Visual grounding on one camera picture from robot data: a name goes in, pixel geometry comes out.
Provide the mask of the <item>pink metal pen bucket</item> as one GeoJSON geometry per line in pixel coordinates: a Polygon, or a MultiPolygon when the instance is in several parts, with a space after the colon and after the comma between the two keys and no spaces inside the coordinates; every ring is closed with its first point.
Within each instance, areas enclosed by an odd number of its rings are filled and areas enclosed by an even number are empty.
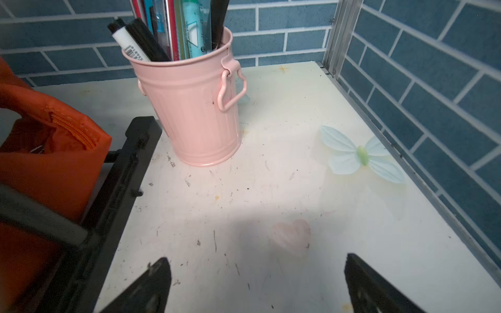
{"type": "Polygon", "coordinates": [[[240,148],[237,103],[246,95],[248,82],[234,58],[233,39],[225,28],[217,50],[183,61],[127,58],[175,154],[188,165],[214,166],[240,148]]]}

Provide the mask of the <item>dark orange bag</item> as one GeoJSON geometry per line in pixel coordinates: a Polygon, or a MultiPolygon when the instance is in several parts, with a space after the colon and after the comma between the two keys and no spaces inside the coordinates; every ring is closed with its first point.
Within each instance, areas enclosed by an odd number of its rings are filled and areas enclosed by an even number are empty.
{"type": "MultiPolygon", "coordinates": [[[[78,222],[112,138],[89,117],[33,90],[1,63],[1,107],[20,115],[1,144],[1,182],[78,222]]],[[[60,246],[1,225],[1,309],[7,310],[59,256],[60,246]]]]}

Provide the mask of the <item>teal ruler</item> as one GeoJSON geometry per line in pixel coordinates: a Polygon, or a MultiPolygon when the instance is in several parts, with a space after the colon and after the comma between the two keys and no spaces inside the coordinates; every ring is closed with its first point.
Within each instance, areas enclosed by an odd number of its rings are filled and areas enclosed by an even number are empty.
{"type": "Polygon", "coordinates": [[[211,44],[211,1],[182,1],[185,23],[185,39],[189,58],[206,55],[212,51],[211,44]]]}

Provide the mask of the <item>white marker pen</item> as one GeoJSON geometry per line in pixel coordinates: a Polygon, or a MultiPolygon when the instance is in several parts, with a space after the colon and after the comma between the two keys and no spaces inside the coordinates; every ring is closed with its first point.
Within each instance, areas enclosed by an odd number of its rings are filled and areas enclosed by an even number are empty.
{"type": "Polygon", "coordinates": [[[138,61],[150,61],[146,52],[143,51],[137,41],[127,31],[126,24],[122,19],[115,19],[112,23],[108,24],[108,29],[116,43],[119,44],[127,56],[138,61]]]}

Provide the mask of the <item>black clothes rack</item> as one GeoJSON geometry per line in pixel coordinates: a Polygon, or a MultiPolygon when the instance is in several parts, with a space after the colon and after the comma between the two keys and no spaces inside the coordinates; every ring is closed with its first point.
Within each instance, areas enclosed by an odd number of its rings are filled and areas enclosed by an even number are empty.
{"type": "Polygon", "coordinates": [[[1,186],[1,221],[63,245],[64,252],[22,312],[92,312],[104,286],[162,130],[154,117],[136,117],[123,147],[109,152],[102,187],[81,223],[1,186]]]}

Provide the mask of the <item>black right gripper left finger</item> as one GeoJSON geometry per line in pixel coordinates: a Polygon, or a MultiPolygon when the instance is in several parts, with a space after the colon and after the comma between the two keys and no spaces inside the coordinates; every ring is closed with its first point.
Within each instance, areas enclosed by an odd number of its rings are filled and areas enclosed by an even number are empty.
{"type": "Polygon", "coordinates": [[[167,258],[159,258],[102,312],[164,312],[172,285],[167,258]]]}

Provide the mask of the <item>white butterfly sticker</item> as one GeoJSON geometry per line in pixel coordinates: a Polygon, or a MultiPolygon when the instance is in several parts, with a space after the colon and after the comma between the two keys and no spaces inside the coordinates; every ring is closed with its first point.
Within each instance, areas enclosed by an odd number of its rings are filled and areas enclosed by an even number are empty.
{"type": "Polygon", "coordinates": [[[320,139],[326,147],[334,151],[327,165],[335,175],[349,176],[366,167],[390,183],[404,183],[402,170],[390,161],[391,153],[377,137],[372,137],[363,146],[357,146],[342,132],[322,125],[320,139]]]}

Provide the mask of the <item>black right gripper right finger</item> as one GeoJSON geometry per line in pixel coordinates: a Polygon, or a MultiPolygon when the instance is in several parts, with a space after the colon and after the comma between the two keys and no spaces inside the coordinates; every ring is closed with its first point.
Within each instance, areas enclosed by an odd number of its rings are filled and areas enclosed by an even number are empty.
{"type": "Polygon", "coordinates": [[[354,253],[347,254],[344,275],[354,312],[424,313],[424,310],[354,253]]]}

